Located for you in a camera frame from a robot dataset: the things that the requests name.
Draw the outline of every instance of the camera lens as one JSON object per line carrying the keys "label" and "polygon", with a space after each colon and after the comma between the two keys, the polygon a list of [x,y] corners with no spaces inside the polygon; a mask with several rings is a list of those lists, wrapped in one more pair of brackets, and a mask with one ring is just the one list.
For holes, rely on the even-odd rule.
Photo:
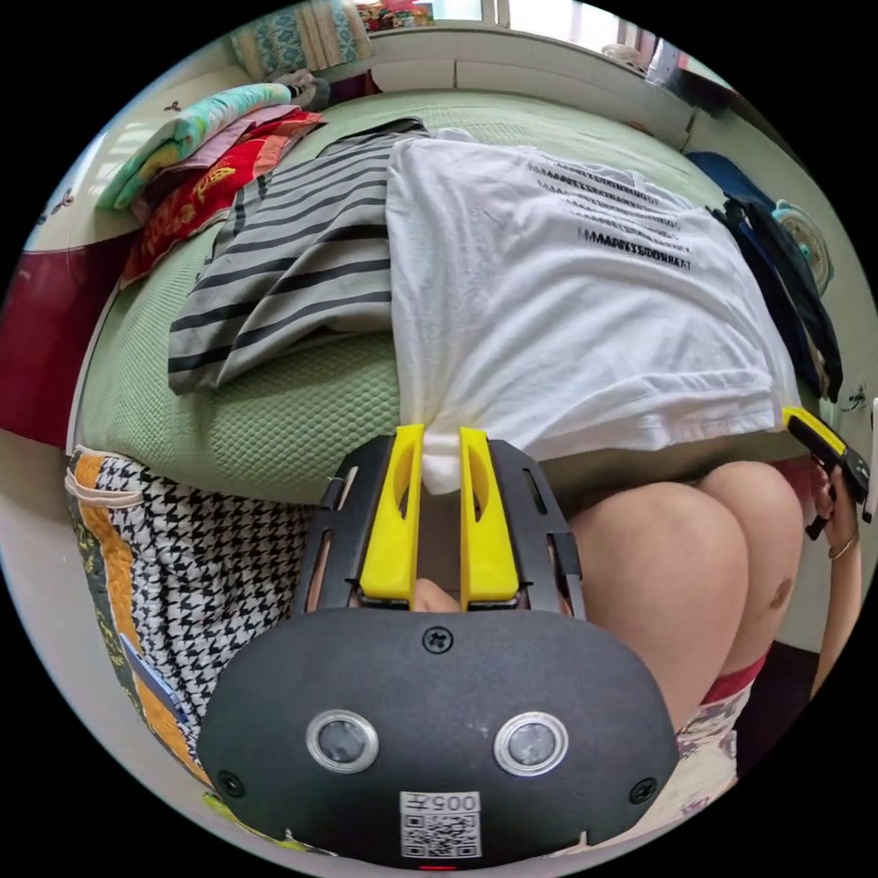
{"label": "camera lens", "polygon": [[548,713],[522,713],[504,723],[494,739],[494,756],[511,775],[533,777],[556,767],[567,753],[563,723]]}
{"label": "camera lens", "polygon": [[363,771],[378,758],[378,733],[350,711],[318,714],[308,724],[305,744],[316,762],[343,774]]}
{"label": "camera lens", "polygon": [[366,735],[348,720],[333,720],[317,733],[317,746],[330,762],[350,765],[366,751]]}
{"label": "camera lens", "polygon": [[528,723],[509,736],[509,755],[520,766],[539,766],[555,752],[555,735],[540,723]]}

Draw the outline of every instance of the striped shirt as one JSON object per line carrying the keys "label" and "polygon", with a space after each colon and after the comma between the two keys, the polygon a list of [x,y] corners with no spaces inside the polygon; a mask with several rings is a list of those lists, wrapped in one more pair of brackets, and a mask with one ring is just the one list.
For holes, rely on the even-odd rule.
{"label": "striped shirt", "polygon": [[293,347],[391,328],[385,202],[402,118],[244,187],[171,326],[168,383],[216,390]]}

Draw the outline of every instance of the person's leg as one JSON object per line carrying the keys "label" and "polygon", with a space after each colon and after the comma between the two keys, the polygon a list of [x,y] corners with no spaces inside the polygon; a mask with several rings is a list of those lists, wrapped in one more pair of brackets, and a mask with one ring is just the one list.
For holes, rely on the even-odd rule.
{"label": "person's leg", "polygon": [[743,617],[741,526],[705,492],[660,483],[601,501],[571,530],[589,621],[640,656],[681,728],[723,671]]}
{"label": "person's leg", "polygon": [[744,615],[722,674],[751,667],[771,647],[789,607],[804,540],[804,510],[773,466],[726,464],[698,485],[736,518],[747,543]]}

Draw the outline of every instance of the screw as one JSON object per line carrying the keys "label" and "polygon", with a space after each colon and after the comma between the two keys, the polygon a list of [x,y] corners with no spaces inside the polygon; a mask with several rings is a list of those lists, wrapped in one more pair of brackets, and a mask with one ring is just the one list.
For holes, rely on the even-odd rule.
{"label": "screw", "polygon": [[451,632],[447,628],[440,626],[427,628],[422,639],[423,648],[427,652],[432,652],[435,656],[447,652],[454,642],[455,639],[452,637]]}
{"label": "screw", "polygon": [[217,775],[219,785],[232,798],[241,798],[244,795],[244,785],[231,773],[231,771],[220,771]]}
{"label": "screw", "polygon": [[634,788],[631,790],[631,794],[629,798],[631,799],[632,805],[643,805],[644,802],[649,802],[649,800],[655,796],[656,790],[659,788],[659,784],[656,781],[655,777],[646,777],[641,780],[639,783],[634,785]]}

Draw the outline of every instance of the green bed sheet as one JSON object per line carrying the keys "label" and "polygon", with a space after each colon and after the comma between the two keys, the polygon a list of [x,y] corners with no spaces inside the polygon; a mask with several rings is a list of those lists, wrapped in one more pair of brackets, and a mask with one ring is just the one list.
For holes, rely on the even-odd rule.
{"label": "green bed sheet", "polygon": [[[683,155],[622,124],[537,99],[466,91],[375,95],[326,112],[328,125],[284,160],[317,155],[345,134],[418,115],[431,128],[461,128],[491,144],[534,145],[558,156],[630,168],[696,203],[723,194]],[[176,397],[167,387],[170,324],[208,257],[219,226],[177,248],[143,284],[119,295],[87,374],[79,438],[129,455],[204,490],[317,502],[344,455],[399,423],[389,333],[345,339],[267,363],[213,394]],[[755,434],[655,454],[607,451],[546,465],[563,494],[654,478],[695,477],[727,459],[776,459],[798,448]]]}

